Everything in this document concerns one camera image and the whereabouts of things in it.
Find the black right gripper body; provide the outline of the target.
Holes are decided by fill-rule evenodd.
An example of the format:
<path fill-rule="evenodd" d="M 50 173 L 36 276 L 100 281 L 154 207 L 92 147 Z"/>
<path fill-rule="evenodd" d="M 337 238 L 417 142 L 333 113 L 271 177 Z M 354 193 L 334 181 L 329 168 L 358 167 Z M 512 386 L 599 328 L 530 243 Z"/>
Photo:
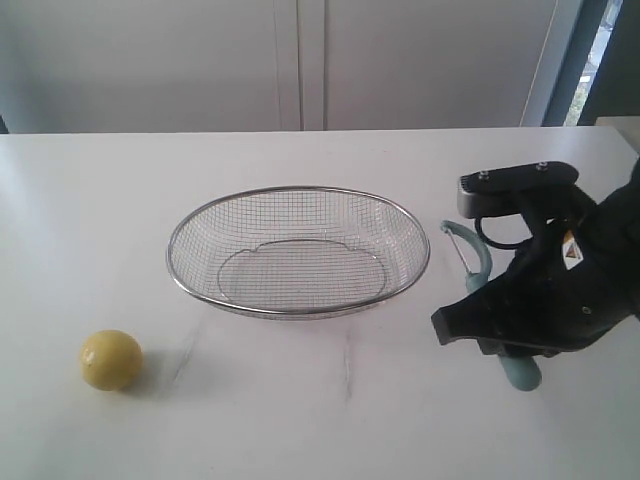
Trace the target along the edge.
<path fill-rule="evenodd" d="M 577 187 L 517 194 L 531 232 L 504 273 L 514 356 L 584 349 L 639 313 L 639 173 L 600 203 Z"/>

